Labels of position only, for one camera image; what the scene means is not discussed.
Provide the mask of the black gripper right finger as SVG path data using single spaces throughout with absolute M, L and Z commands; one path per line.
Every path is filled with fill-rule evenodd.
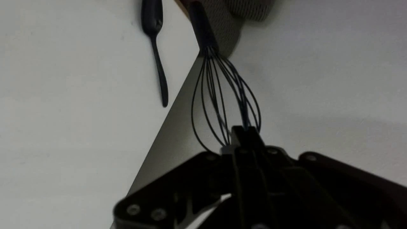
M 244 229 L 407 229 L 404 186 L 319 153 L 290 158 L 243 130 Z

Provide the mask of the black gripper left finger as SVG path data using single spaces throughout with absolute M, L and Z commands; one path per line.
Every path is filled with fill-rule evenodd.
M 233 190 L 231 154 L 248 146 L 253 127 L 233 127 L 223 154 L 202 151 L 122 198 L 113 209 L 116 229 L 184 229 Z

